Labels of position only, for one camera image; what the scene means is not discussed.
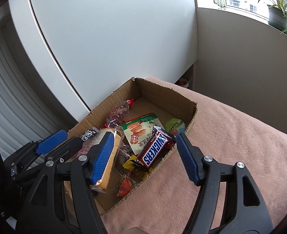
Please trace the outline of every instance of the building window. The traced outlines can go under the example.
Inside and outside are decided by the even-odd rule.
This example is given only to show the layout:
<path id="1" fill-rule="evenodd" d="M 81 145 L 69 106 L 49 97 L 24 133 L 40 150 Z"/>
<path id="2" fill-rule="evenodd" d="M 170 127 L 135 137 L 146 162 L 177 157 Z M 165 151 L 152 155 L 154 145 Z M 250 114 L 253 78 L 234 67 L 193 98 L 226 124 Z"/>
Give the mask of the building window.
<path id="1" fill-rule="evenodd" d="M 250 4 L 250 11 L 254 12 L 254 13 L 257 13 L 258 12 L 257 6 L 253 6 L 252 4 Z"/>
<path id="2" fill-rule="evenodd" d="M 231 6 L 240 7 L 240 1 L 237 0 L 229 0 Z"/>

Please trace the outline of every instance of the beige wall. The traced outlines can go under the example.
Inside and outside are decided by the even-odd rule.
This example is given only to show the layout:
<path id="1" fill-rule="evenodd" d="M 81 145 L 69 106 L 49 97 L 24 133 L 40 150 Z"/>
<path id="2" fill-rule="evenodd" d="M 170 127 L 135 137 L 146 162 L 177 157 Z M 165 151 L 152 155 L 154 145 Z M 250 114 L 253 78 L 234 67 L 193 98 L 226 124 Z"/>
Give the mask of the beige wall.
<path id="1" fill-rule="evenodd" d="M 287 36 L 234 13 L 197 8 L 194 90 L 287 133 Z"/>

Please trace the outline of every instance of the potted plant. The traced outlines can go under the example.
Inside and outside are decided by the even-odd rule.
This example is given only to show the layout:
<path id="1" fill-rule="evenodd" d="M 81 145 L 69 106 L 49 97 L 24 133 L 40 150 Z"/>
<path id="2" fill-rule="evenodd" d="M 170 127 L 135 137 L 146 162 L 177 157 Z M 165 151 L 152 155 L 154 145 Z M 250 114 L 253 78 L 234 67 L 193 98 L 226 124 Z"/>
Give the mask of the potted plant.
<path id="1" fill-rule="evenodd" d="M 287 3 L 284 0 L 269 0 L 273 5 L 268 4 L 268 24 L 275 27 L 282 33 L 287 33 Z"/>

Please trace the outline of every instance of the pink fabric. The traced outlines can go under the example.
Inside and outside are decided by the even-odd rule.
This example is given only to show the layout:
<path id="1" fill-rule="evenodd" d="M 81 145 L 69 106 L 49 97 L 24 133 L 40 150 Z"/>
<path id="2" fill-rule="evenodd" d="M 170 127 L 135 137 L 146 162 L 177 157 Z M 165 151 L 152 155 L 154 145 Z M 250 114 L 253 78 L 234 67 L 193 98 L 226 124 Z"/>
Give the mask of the pink fabric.
<path id="1" fill-rule="evenodd" d="M 198 102 L 198 114 L 187 132 L 189 140 L 218 162 L 244 162 L 265 199 L 273 224 L 277 225 L 287 213 L 287 135 L 196 92 L 158 79 L 149 80 Z M 198 192 L 174 149 L 139 188 L 103 215 L 102 220 L 109 234 L 131 227 L 149 234 L 179 234 Z M 223 203 L 224 193 L 220 192 L 212 227 L 219 226 Z"/>

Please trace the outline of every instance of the gray plant pot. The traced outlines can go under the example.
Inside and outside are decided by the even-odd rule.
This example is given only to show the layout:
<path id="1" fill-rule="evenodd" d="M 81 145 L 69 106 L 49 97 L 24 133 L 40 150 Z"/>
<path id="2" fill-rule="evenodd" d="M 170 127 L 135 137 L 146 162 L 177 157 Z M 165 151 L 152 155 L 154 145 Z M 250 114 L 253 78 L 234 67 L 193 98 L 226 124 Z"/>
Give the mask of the gray plant pot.
<path id="1" fill-rule="evenodd" d="M 270 5 L 268 5 L 268 11 L 269 11 L 268 24 L 275 27 L 279 31 L 287 29 L 287 19 L 282 13 L 282 11 L 275 7 L 272 8 L 269 7 Z"/>

